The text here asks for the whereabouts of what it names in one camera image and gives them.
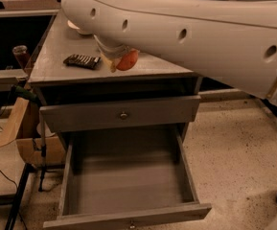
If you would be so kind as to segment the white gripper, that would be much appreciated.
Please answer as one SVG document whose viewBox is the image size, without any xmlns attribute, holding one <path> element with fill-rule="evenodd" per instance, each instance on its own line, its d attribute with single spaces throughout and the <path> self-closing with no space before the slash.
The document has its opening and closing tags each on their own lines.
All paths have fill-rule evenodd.
<svg viewBox="0 0 277 230">
<path fill-rule="evenodd" d="M 131 48 L 125 44 L 113 41 L 102 36 L 94 35 L 97 46 L 102 52 L 101 59 L 103 63 L 109 68 L 111 73 L 114 73 L 117 68 L 114 58 L 122 58 L 124 55 L 130 52 Z"/>
</svg>

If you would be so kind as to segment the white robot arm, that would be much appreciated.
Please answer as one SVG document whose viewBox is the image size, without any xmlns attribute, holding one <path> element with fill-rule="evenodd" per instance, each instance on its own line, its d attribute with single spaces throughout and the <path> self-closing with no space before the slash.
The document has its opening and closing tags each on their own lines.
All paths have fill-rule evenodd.
<svg viewBox="0 0 277 230">
<path fill-rule="evenodd" d="M 126 45 L 277 106 L 277 1 L 61 0 L 105 46 Z"/>
</svg>

